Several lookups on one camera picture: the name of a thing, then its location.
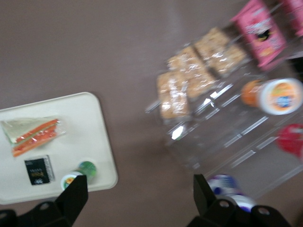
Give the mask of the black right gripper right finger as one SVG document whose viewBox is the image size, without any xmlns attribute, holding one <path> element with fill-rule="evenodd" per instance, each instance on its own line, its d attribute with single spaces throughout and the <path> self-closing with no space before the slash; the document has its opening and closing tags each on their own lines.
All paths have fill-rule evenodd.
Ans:
<svg viewBox="0 0 303 227">
<path fill-rule="evenodd" d="M 193 176 L 193 196 L 199 215 L 187 227 L 250 227 L 250 213 L 227 196 L 217 197 L 202 174 Z"/>
</svg>

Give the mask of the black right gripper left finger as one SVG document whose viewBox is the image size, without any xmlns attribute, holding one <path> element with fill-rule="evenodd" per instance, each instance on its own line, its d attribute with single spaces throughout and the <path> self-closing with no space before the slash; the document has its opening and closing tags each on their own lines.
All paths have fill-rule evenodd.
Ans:
<svg viewBox="0 0 303 227">
<path fill-rule="evenodd" d="M 57 199 L 43 202 L 30 212 L 32 226 L 71 227 L 87 200 L 87 177 L 79 175 Z"/>
</svg>

